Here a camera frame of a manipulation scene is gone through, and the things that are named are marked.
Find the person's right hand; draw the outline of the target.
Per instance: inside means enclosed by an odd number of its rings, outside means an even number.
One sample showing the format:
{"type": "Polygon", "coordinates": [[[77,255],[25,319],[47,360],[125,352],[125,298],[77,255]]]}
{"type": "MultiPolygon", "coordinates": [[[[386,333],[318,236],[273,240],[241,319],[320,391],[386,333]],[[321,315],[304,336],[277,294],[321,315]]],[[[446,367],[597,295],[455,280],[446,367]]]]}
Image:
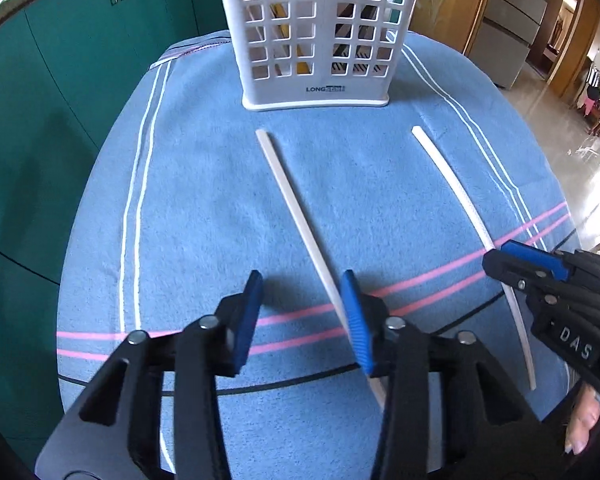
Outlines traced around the person's right hand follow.
{"type": "Polygon", "coordinates": [[[582,453],[599,420],[600,394],[592,386],[584,384],[580,389],[567,425],[565,452],[573,455],[582,453]]]}

